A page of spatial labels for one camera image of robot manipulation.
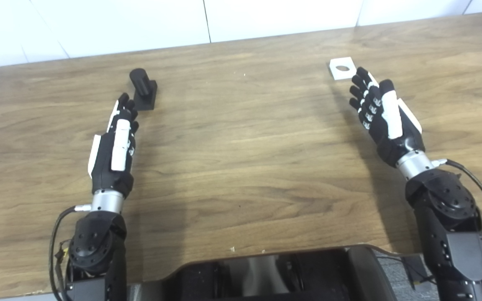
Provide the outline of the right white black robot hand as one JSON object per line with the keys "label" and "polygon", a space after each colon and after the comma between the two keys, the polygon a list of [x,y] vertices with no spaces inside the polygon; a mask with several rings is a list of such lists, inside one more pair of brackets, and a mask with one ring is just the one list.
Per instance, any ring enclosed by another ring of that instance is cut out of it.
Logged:
{"label": "right white black robot hand", "polygon": [[377,82],[363,67],[356,69],[351,80],[349,104],[356,110],[383,162],[396,167],[407,153],[425,152],[421,125],[397,96],[392,80]]}

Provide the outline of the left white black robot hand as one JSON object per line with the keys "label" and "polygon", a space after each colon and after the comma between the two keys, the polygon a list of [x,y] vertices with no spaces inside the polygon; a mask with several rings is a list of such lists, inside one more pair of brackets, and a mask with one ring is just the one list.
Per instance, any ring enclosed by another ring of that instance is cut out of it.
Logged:
{"label": "left white black robot hand", "polygon": [[126,198],[132,191],[137,116],[134,101],[122,93],[113,106],[105,133],[94,135],[87,166],[92,193],[116,191]]}

